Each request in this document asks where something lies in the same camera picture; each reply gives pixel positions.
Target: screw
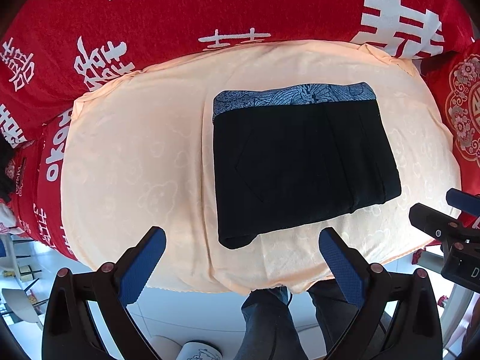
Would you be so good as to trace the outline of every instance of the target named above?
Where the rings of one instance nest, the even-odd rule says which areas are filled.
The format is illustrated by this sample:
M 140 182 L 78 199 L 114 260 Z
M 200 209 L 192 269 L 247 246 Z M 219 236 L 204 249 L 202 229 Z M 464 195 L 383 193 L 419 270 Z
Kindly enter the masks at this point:
M 428 273 L 424 269 L 417 269 L 417 275 L 420 276 L 422 279 L 426 278 L 428 276 Z
M 68 268 L 62 268 L 57 272 L 59 278 L 64 278 L 66 275 L 68 275 Z
M 376 274 L 383 272 L 383 267 L 380 264 L 374 263 L 370 266 L 370 269 Z
M 113 268 L 115 268 L 115 265 L 112 262 L 106 262 L 102 265 L 102 272 L 107 274 L 108 272 L 113 271 Z

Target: person's leg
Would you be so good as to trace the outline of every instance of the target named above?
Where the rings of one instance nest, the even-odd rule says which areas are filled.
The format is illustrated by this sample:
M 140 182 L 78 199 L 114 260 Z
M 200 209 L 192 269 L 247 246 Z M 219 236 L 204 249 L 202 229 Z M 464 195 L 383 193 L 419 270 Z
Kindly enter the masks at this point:
M 287 306 L 286 287 L 250 293 L 241 310 L 245 337 L 234 360 L 308 360 Z
M 334 279 L 315 283 L 310 287 L 308 293 L 317 310 L 318 325 L 322 330 L 328 352 L 350 325 L 357 314 L 358 308 L 345 300 L 337 281 Z M 380 352 L 389 323 L 390 317 L 384 313 L 381 323 L 365 351 L 364 359 L 371 359 Z

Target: white floor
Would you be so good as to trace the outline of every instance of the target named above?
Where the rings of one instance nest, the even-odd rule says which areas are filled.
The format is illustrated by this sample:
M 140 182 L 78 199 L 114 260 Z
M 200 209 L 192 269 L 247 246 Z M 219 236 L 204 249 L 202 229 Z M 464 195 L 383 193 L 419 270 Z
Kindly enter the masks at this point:
M 17 245 L 16 251 L 18 254 L 32 255 L 32 258 L 25 259 L 22 264 L 30 264 L 33 269 L 42 269 L 42 273 L 38 276 L 41 279 L 32 288 L 39 300 L 50 296 L 53 281 L 60 268 L 69 267 L 73 273 L 89 271 L 81 263 L 72 261 L 37 242 Z M 391 272 L 413 273 L 418 267 L 411 265 L 411 255 L 409 255 L 388 264 L 386 268 Z M 430 278 L 437 298 L 450 294 L 452 283 L 434 273 L 430 273 Z M 145 288 L 138 301 L 128 306 L 128 310 L 147 339 L 160 335 L 180 345 L 191 340 L 207 341 L 222 351 L 224 360 L 232 360 L 240 347 L 245 331 L 245 322 L 240 311 L 244 300 L 245 297 L 235 293 L 178 293 L 158 288 Z M 110 354 L 117 359 L 122 358 L 96 303 L 91 306 L 100 334 Z M 387 307 L 389 313 L 394 309 L 394 304 L 389 304 Z M 307 330 L 312 327 L 318 330 L 318 332 L 309 331 L 310 334 L 300 333 L 303 338 L 302 344 L 309 357 L 313 359 L 323 356 L 325 344 L 315 320 L 315 308 L 310 296 L 307 293 L 294 295 L 290 310 L 299 332 L 308 333 Z M 40 360 L 39 354 L 30 355 L 33 360 Z

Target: folded clothing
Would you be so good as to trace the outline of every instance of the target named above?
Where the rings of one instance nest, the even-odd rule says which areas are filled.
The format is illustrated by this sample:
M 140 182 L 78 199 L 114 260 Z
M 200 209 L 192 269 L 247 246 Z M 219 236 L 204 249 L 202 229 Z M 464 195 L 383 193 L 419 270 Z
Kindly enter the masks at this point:
M 224 91 L 213 120 L 218 238 L 229 249 L 401 194 L 366 83 Z

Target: blue gripper pad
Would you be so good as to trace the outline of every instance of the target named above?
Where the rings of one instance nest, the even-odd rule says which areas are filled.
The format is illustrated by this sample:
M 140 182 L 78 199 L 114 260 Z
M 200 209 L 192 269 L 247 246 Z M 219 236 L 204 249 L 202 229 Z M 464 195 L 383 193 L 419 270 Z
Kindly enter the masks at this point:
M 447 192 L 448 205 L 468 212 L 473 216 L 480 216 L 480 198 L 452 188 Z
M 331 227 L 320 232 L 318 246 L 347 302 L 361 308 L 365 302 L 368 278 L 365 275 L 366 270 L 364 274 L 358 271 L 366 268 L 367 262 L 360 256 L 365 265 L 356 269 L 355 266 L 358 263 L 363 265 L 354 254 L 356 252 L 359 255 L 358 251 L 349 248 Z
M 127 253 L 134 255 L 123 276 L 119 278 L 118 299 L 123 307 L 138 300 L 166 247 L 167 237 L 165 231 L 160 227 L 152 227 L 136 247 L 127 251 Z

